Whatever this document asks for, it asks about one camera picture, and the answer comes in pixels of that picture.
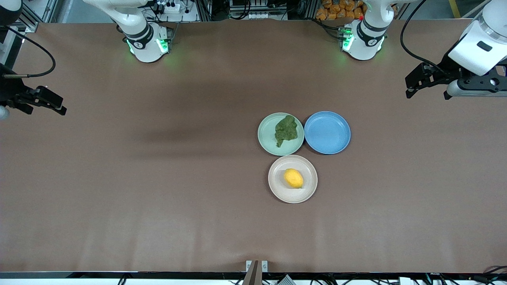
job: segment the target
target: white plate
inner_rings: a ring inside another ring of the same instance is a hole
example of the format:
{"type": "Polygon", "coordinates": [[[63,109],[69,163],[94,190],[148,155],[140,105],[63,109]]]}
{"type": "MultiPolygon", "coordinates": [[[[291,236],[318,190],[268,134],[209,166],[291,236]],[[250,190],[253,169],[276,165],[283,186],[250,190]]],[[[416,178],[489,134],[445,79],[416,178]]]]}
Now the white plate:
{"type": "Polygon", "coordinates": [[[278,199],[287,203],[301,203],[308,200],[317,189],[317,171],[304,157],[287,155],[277,159],[268,173],[269,188],[278,199]],[[294,189],[289,187],[283,174],[288,168],[294,168],[303,177],[303,187],[294,189]]]}

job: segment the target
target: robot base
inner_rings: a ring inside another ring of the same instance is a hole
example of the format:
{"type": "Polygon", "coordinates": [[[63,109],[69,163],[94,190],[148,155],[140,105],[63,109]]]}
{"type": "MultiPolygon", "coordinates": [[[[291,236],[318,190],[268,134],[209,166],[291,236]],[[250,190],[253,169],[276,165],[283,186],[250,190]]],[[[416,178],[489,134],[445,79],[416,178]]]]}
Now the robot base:
{"type": "Polygon", "coordinates": [[[143,49],[137,49],[130,45],[130,52],[142,62],[154,62],[171,50],[172,29],[160,26],[157,23],[149,23],[153,28],[153,37],[143,49]]]}
{"type": "Polygon", "coordinates": [[[368,60],[372,59],[375,54],[382,48],[382,42],[384,41],[383,37],[380,41],[377,42],[374,46],[367,46],[366,43],[359,38],[355,33],[357,31],[357,25],[359,25],[360,20],[354,20],[349,24],[345,25],[345,28],[348,28],[352,31],[349,38],[344,40],[341,43],[341,48],[344,52],[350,54],[355,59],[358,60],[368,60]]]}

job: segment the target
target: blue plate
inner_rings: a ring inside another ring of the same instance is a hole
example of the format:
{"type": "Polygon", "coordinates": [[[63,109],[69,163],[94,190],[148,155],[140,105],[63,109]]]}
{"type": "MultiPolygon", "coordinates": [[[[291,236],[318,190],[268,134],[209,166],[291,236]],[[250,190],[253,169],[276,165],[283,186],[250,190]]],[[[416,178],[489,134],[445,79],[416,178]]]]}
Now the blue plate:
{"type": "Polygon", "coordinates": [[[336,113],[317,112],[305,123],[305,139],[311,148],[322,154],[339,153],[350,142],[350,127],[336,113]]]}

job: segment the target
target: yellow stripe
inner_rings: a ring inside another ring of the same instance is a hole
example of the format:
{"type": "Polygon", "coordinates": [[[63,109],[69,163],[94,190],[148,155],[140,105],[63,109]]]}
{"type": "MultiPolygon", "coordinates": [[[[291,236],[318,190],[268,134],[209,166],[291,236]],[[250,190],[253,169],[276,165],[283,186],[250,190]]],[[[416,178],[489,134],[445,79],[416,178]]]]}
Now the yellow stripe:
{"type": "Polygon", "coordinates": [[[459,14],[458,5],[456,5],[456,0],[449,0],[449,5],[451,5],[452,14],[454,15],[454,19],[461,18],[459,14]]]}

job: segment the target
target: green plate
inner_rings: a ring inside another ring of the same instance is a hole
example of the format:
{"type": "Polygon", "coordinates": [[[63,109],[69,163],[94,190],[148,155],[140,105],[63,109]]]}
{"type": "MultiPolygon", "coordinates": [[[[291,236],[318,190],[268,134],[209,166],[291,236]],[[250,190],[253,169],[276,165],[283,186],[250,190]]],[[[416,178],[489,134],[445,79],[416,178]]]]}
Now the green plate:
{"type": "Polygon", "coordinates": [[[257,130],[257,137],[259,138],[259,142],[262,147],[270,154],[284,156],[293,154],[298,150],[303,144],[303,140],[305,139],[305,131],[303,129],[303,125],[301,122],[296,119],[296,132],[298,133],[298,137],[291,140],[284,140],[280,147],[276,146],[275,139],[275,127],[283,118],[285,118],[287,113],[274,113],[267,117],[265,117],[261,124],[259,125],[259,129],[257,130]]]}

